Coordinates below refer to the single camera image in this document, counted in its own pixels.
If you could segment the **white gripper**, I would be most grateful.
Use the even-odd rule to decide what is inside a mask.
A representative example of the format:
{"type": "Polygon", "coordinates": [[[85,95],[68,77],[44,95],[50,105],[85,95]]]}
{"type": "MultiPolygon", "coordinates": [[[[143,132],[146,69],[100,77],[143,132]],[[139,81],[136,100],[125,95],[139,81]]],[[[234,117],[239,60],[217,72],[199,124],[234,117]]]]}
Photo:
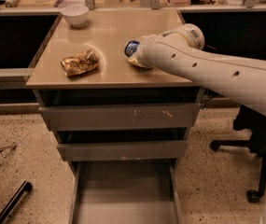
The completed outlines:
{"type": "Polygon", "coordinates": [[[128,62],[134,66],[141,68],[153,68],[150,58],[151,47],[154,44],[156,35],[143,35],[140,37],[139,45],[135,53],[136,57],[130,57],[128,62]]]}

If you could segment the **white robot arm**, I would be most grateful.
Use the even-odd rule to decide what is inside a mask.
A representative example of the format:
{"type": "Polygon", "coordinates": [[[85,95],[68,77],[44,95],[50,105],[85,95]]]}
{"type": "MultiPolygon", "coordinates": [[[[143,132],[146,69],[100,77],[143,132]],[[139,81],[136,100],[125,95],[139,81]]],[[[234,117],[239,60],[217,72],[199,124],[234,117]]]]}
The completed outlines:
{"type": "Polygon", "coordinates": [[[266,190],[266,61],[210,53],[203,47],[203,32],[186,23],[132,40],[124,53],[135,66],[189,79],[241,105],[233,128],[250,130],[246,144],[262,157],[259,188],[246,193],[255,203],[266,190]]]}

